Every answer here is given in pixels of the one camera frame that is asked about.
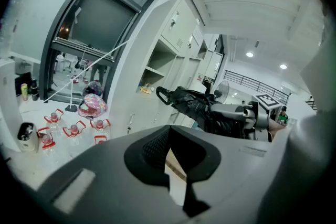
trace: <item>cabinet door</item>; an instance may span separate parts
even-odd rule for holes
[[[197,58],[200,48],[201,48],[201,46],[196,42],[195,38],[192,38],[191,47],[190,48],[188,47],[188,54],[187,55],[189,57]]]
[[[196,72],[198,70],[198,66],[200,65],[201,60],[197,59],[189,59],[188,65],[183,72],[182,78],[180,80],[180,85],[184,88],[189,88],[191,83],[193,82],[193,78],[196,75]]]
[[[211,60],[209,62],[208,68],[206,69],[205,75],[209,78],[214,79],[217,71],[219,70],[219,67],[221,65],[221,60],[222,60],[222,56],[221,54],[218,54],[216,52],[214,52],[212,54]]]
[[[134,97],[130,106],[128,126],[129,134],[150,129],[157,114],[158,100]]]
[[[202,75],[205,75],[206,70],[209,66],[209,63],[210,63],[210,60],[211,60],[211,57],[212,57],[213,54],[214,53],[212,51],[209,51],[209,50],[206,52],[204,60],[202,61],[201,67],[199,68],[199,71],[198,71]]]
[[[168,21],[161,35],[180,53],[184,55],[187,43],[196,26],[194,14],[184,0],[180,2]]]

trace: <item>black holder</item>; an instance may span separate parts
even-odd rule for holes
[[[65,111],[69,111],[69,112],[77,112],[78,108],[76,105],[68,105],[66,108],[65,108]]]

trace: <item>white table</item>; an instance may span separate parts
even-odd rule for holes
[[[48,103],[44,103],[40,99],[33,101],[31,95],[28,96],[27,101],[23,101],[22,96],[20,95],[17,97],[17,101],[23,121],[34,123],[36,130],[47,126],[44,116],[50,117],[50,114],[55,112],[56,109],[63,111],[64,115],[62,116],[62,120],[66,124],[65,127],[70,128],[72,124],[82,120],[87,126],[86,131],[91,131],[92,129],[89,120],[81,117],[77,112],[74,113],[65,111],[65,108],[68,105],[67,103],[50,100]],[[106,112],[102,116],[95,118],[94,121],[105,120],[107,115],[108,113]],[[20,153],[9,150],[4,146],[1,146],[0,148],[5,159],[8,157],[11,158],[10,161],[7,162],[7,165],[10,167],[14,175],[33,189],[37,189],[40,184],[55,170],[48,169],[45,165],[42,142],[40,142],[37,153]]]

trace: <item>wall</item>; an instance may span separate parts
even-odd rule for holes
[[[226,100],[225,100],[225,102],[224,102],[225,104],[242,104],[242,100],[240,99],[240,98],[237,98],[237,97],[232,97],[231,95],[229,95],[227,98],[226,98]]]
[[[288,99],[286,114],[290,119],[301,120],[315,115],[316,112],[305,103],[301,96],[292,94]]]
[[[11,54],[40,63],[53,20],[65,0],[11,0],[8,7],[15,32],[9,37]]]
[[[305,89],[301,88],[297,84],[292,81],[285,81],[284,78],[279,77],[278,75],[268,71],[267,69],[258,67],[256,65],[252,65],[250,63],[242,62],[242,61],[228,61],[225,66],[226,70],[241,74],[243,76],[247,76],[249,78],[258,80],[266,85],[269,85],[279,91],[281,91],[281,85],[285,85],[287,88],[291,88],[296,94],[300,95],[305,101],[307,101],[310,97],[310,93]]]

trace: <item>open shelf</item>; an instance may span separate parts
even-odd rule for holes
[[[153,72],[153,73],[155,73],[155,74],[158,74],[158,75],[160,75],[160,76],[165,77],[165,74],[164,74],[164,73],[161,73],[161,72],[159,72],[159,71],[157,71],[157,70],[155,70],[155,69],[153,69],[153,68],[145,67],[145,69],[148,70],[148,71],[151,71],[151,72]]]
[[[158,40],[148,61],[147,67],[155,70],[164,76],[168,74],[176,54],[167,47],[161,40]]]
[[[201,58],[201,59],[204,59],[205,55],[206,55],[206,52],[208,51],[206,45],[205,45],[205,41],[203,41],[201,47],[200,47],[200,50],[197,54],[197,57],[198,58]]]
[[[151,94],[145,93],[140,90],[141,86],[139,86],[136,90],[136,96],[138,98],[144,98],[144,99],[156,99],[158,100],[159,97],[156,95],[156,91],[154,90]]]

